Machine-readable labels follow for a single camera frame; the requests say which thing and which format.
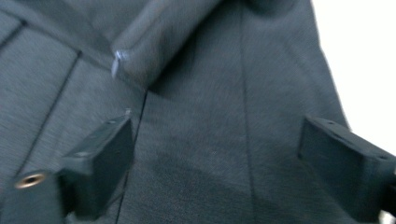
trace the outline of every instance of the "metal grommet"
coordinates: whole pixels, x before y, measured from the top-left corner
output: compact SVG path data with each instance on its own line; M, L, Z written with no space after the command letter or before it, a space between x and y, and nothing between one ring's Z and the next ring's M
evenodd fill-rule
M17 189L27 189L41 183L46 178L45 174L28 175L24 179L15 184Z

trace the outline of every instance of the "seam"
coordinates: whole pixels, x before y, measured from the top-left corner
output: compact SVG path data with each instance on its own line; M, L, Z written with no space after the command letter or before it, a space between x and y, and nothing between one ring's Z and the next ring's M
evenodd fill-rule
M243 39L244 39L244 32L243 32L243 24L242 21L244 19L244 10L243 10L243 2L239 1L239 54L240 54L240 65L241 65L241 76L243 80L243 107L244 107L244 120L245 120L245 134L246 134L246 155L247 155L247 171L248 171L248 180L250 185L250 199L251 199L251 206L253 212L253 222L257 222L257 209L256 209L256 190L254 188L254 178L253 178L253 171L252 171L252 155L250 151L250 143L249 143L249 125L248 125L248 82L246 77L246 68L244 65L244 55L245 52L243 50Z
M17 37L21 33L25 26L26 21L20 21L20 24L18 24L18 26L13 31L11 31L10 34L0 43L0 50L4 48L7 44L12 42L15 37Z
M146 108L146 101L147 101L147 98L148 98L148 92L146 91L146 92L145 92L144 99L143 99L142 108L141 108L141 110L140 110L139 123L137 124L137 128L136 128L136 136L134 137L134 149L135 149L137 137L138 137L138 135L139 135L140 124L142 123L143 113L144 113L145 108ZM115 220L115 222L114 222L115 224L117 224L117 223L119 222L120 212L121 212L121 208L122 208L122 203L123 203L123 199L124 199L124 196L125 196L126 188L127 188L127 186L128 186L129 175L130 175L130 173L131 173L132 168L133 168L133 164L131 164L131 166L129 167L129 169L128 169L128 171L126 172L126 175L125 175L125 179L124 179L124 182L123 182L123 185L122 185L121 196L120 196L119 209L118 209L118 211L117 211L116 220Z
M77 57L75 58L75 60L72 62L69 70L67 71L67 75L66 75L66 79L64 80L64 83L62 84L61 88L59 89L56 98L54 99L54 102L52 103L52 106L49 108L49 112L47 113L46 117L44 118L43 123L41 124L37 135L35 136L35 140L33 141L32 145L29 148L29 151L27 153L27 155L25 156L22 165L20 166L20 168L17 170L15 176L19 175L21 173L21 171L23 170L23 168L25 167L26 163L29 161L30 157L33 154L33 151L35 149L35 146L38 142L38 140L41 138L41 136L44 133L44 129L47 126L47 123L50 119L50 115L52 114L52 112L54 111L54 109L56 108L57 104L58 104L58 100L59 98L62 96L62 94L64 93L64 89L67 86L68 80L70 79L70 77L73 74L74 69L76 68L76 65L78 63L78 60L81 58L81 51L77 52Z

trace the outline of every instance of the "white background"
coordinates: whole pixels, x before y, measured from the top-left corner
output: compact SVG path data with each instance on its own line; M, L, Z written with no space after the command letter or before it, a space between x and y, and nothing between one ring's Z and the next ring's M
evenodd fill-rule
M352 131L396 155L396 0L311 1Z

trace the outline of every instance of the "dark gray fabric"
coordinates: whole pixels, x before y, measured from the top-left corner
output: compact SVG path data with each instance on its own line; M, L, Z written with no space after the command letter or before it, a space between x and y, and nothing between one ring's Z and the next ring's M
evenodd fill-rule
M111 66L109 42L92 28L89 21L63 1L4 0L1 1L0 10L82 51L97 63Z
M64 0L109 41L130 25L149 0Z
M123 68L147 87L175 56L199 22L220 0L150 1L136 20L113 42Z
M0 50L1 194L30 151L76 53L30 29Z
M109 71L79 60L50 114L23 172L61 168L61 157L108 119L131 108L134 132L144 95Z
M0 46L19 26L20 21L0 11Z
M309 1L223 3L151 91L120 223L354 223L296 156L346 125Z
M119 7L103 9L110 1L79 7L67 0L108 39L126 27L117 21L129 18L113 48L138 52L126 71L141 76L143 86L155 81L125 194L97 222L356 223L297 160L304 115L347 125L318 46L310 2L218 2L136 1L141 9L113 20L100 19L118 13ZM24 92L13 82L0 85ZM134 109L136 125L140 107L135 105L142 98L136 86L112 80L109 70L79 60L23 171L59 168L66 151L124 107ZM23 106L26 100L21 94L5 102ZM15 109L22 113L23 108ZM29 121L39 125L45 114L34 111L37 117ZM7 134L14 140L20 135ZM2 154L15 157L12 162L24 159L3 148ZM1 172L12 167L2 165Z

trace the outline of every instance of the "fabric fold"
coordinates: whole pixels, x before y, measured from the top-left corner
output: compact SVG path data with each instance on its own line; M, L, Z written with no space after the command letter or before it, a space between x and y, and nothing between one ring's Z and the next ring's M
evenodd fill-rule
M148 87L221 0L151 1L112 44L113 76L122 68Z

